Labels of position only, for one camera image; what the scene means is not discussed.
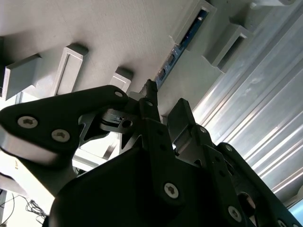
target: cable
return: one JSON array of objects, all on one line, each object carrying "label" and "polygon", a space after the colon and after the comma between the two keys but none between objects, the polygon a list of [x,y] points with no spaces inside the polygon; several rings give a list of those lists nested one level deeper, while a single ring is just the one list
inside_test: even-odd
[{"label": "cable", "polygon": [[46,214],[44,213],[44,211],[38,206],[38,204],[36,204],[35,201],[33,201],[33,200],[28,201],[23,196],[22,196],[22,198],[25,199],[26,202],[27,202],[27,205],[25,206],[25,210],[28,211],[28,212],[36,214],[37,215],[36,221],[39,222],[42,225],[43,222],[39,221],[38,218],[42,218],[43,220],[45,220]]},{"label": "cable", "polygon": [[12,196],[13,196],[13,201],[14,201],[13,210],[12,210],[11,214],[9,215],[9,217],[4,222],[2,222],[2,224],[0,226],[2,226],[4,223],[6,223],[9,220],[9,218],[12,216],[12,214],[14,213],[14,210],[15,210],[15,197],[14,197],[13,193],[12,193]]},{"label": "cable", "polygon": [[3,205],[4,205],[5,203],[9,202],[9,201],[12,201],[13,199],[10,199],[10,200],[5,201],[4,203],[2,203],[2,204],[0,205],[0,207],[1,207],[2,209],[4,209]]}]

